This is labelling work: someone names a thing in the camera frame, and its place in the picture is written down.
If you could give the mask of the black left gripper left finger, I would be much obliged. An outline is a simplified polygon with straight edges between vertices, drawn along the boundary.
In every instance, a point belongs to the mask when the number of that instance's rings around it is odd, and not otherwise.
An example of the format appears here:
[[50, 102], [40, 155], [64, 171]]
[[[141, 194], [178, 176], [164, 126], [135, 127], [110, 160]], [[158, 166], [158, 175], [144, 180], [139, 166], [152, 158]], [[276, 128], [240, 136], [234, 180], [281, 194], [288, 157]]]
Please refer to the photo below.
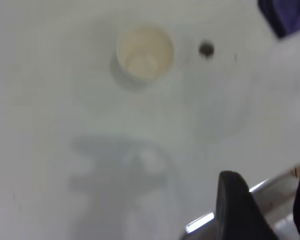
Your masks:
[[222, 171], [215, 208], [218, 240], [277, 240], [243, 177]]

